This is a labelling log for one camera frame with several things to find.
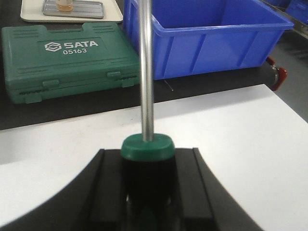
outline black holder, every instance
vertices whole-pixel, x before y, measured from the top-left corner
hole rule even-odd
[[[203,161],[176,149],[161,163],[100,150],[62,191],[1,231],[261,231]]]

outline white table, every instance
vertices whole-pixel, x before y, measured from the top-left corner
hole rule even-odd
[[[154,114],[155,131],[198,147],[261,228],[308,230],[308,124],[265,85],[157,103]],[[0,227],[140,131],[139,107],[0,131]]]

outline blue plastic bin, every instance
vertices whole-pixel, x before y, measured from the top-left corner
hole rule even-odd
[[[154,79],[261,66],[293,23],[259,0],[153,0]],[[137,0],[123,28],[139,50]]]
[[[280,6],[284,8],[287,8],[291,2],[291,0],[265,0],[265,1],[273,6]]]
[[[308,0],[292,0],[285,12],[302,23],[308,24]]]

